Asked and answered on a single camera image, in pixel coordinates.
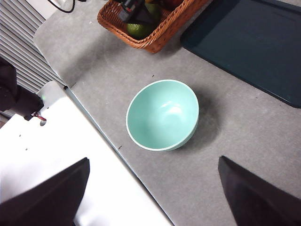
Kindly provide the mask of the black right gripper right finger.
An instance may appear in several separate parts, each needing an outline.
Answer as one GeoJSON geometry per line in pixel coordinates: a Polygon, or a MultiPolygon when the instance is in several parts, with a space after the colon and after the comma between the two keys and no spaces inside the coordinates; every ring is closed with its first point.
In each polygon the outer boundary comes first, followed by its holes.
{"type": "Polygon", "coordinates": [[[238,226],[299,226],[301,201],[226,156],[218,162],[224,195],[238,226]]]}

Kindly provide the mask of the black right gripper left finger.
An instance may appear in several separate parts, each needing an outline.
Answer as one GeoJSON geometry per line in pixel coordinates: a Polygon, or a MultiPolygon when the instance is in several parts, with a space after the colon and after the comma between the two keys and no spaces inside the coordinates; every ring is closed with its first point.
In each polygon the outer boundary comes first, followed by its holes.
{"type": "Polygon", "coordinates": [[[2,226],[72,226],[90,173],[83,158],[0,205],[2,226]]]}

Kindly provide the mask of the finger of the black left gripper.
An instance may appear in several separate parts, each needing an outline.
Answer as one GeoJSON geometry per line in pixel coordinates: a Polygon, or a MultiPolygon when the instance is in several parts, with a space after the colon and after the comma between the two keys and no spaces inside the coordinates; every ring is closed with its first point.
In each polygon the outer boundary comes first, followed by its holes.
{"type": "Polygon", "coordinates": [[[157,24],[160,21],[160,7],[156,4],[142,4],[134,9],[134,24],[157,24]]]}

